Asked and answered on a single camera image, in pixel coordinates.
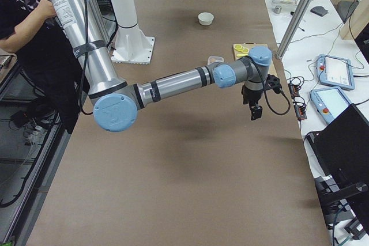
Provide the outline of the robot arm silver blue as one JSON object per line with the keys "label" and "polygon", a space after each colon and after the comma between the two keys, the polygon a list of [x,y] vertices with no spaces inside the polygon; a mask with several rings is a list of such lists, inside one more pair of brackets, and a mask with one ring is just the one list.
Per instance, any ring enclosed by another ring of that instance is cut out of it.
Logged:
{"label": "robot arm silver blue", "polygon": [[82,79],[89,82],[93,117],[101,128],[111,132],[126,130],[135,122],[138,111],[148,104],[211,84],[228,88],[242,83],[243,101],[250,107],[252,119],[261,117],[258,102],[270,80],[272,62],[272,52],[267,47],[255,46],[247,56],[231,63],[213,62],[142,85],[128,85],[117,75],[113,59],[148,64],[155,43],[154,37],[147,37],[140,30],[134,1],[111,0],[118,25],[113,52],[108,50],[94,0],[48,1],[53,4],[82,67]]}

